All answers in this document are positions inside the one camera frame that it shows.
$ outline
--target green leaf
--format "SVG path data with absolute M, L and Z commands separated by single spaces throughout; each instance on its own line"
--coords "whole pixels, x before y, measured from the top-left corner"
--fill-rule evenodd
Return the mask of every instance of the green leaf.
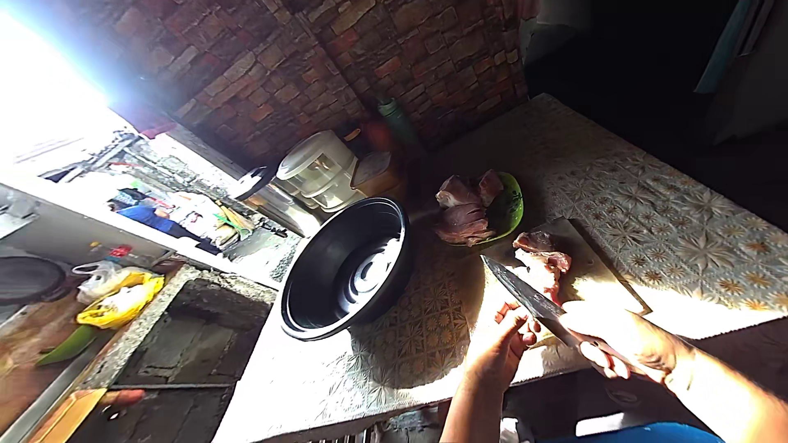
M 35 362 L 36 366 L 57 363 L 78 356 L 96 339 L 96 328 L 89 325 L 80 325 L 68 338 L 63 340 L 52 352 L 41 357 Z

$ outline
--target table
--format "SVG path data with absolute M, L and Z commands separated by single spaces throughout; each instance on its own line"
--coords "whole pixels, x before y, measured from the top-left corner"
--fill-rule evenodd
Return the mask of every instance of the table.
M 489 168 L 523 188 L 515 233 L 572 219 L 649 305 L 647 318 L 671 332 L 710 337 L 788 314 L 788 235 L 549 95 L 434 155 L 425 188 Z M 373 324 L 299 342 L 269 317 L 214 441 L 327 438 L 322 426 L 367 426 L 454 394 L 467 347 L 508 295 L 478 248 L 416 231 L 407 292 Z M 515 383 L 583 367 L 547 340 L 523 356 Z

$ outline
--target knife handle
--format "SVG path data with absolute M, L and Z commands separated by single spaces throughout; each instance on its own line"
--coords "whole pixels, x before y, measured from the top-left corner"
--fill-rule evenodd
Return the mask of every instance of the knife handle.
M 633 365 L 632 362 L 628 360 L 628 358 L 626 358 L 625 356 L 622 356 L 620 352 L 618 352 L 615 349 L 611 348 L 610 345 L 607 343 L 607 341 L 604 341 L 601 338 L 595 337 L 593 335 L 585 335 L 583 333 L 577 333 L 577 332 L 575 332 L 573 330 L 569 330 L 569 329 L 567 329 L 567 330 L 569 331 L 570 334 L 574 335 L 575 338 L 577 338 L 578 340 L 580 340 L 580 341 L 587 341 L 590 344 L 592 344 L 592 345 L 596 346 L 597 348 L 599 348 L 600 350 L 604 351 L 605 353 L 607 353 L 607 354 L 609 354 L 611 356 L 615 356 L 617 359 L 621 360 L 622 362 L 624 362 L 624 364 L 626 364 L 628 367 L 630 367 L 630 370 L 633 373 L 640 374 L 640 375 L 645 375 L 645 373 L 642 370 L 638 369 L 635 365 Z

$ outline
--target blue cloth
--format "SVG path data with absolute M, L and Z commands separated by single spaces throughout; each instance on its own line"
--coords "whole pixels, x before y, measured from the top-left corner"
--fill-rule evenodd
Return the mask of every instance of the blue cloth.
M 155 208 L 144 206 L 132 206 L 126 209 L 121 209 L 118 213 L 124 217 L 131 218 L 136 222 L 140 222 L 145 226 L 150 226 L 153 229 L 169 233 L 173 225 L 178 225 L 176 222 L 164 217 L 157 216 L 154 212 Z
M 653 423 L 585 437 L 562 437 L 545 443 L 725 443 L 719 437 L 696 427 L 679 423 Z

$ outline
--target kitchen knife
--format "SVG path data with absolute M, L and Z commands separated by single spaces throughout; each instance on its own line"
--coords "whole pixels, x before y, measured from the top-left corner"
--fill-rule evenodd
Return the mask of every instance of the kitchen knife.
M 482 262 L 492 271 L 494 275 L 504 287 L 511 292 L 520 304 L 531 313 L 531 315 L 544 325 L 550 332 L 553 333 L 559 340 L 566 346 L 580 351 L 580 343 L 588 341 L 590 344 L 605 351 L 611 356 L 616 356 L 621 361 L 626 363 L 635 372 L 640 372 L 637 368 L 633 367 L 632 363 L 626 357 L 619 354 L 615 349 L 611 348 L 604 340 L 599 337 L 593 337 L 575 331 L 570 331 L 563 327 L 558 321 L 558 317 L 566 314 L 566 311 L 552 300 L 543 296 L 536 289 L 532 288 L 529 284 L 525 283 L 520 277 L 517 277 L 510 270 L 490 257 L 483 255 Z

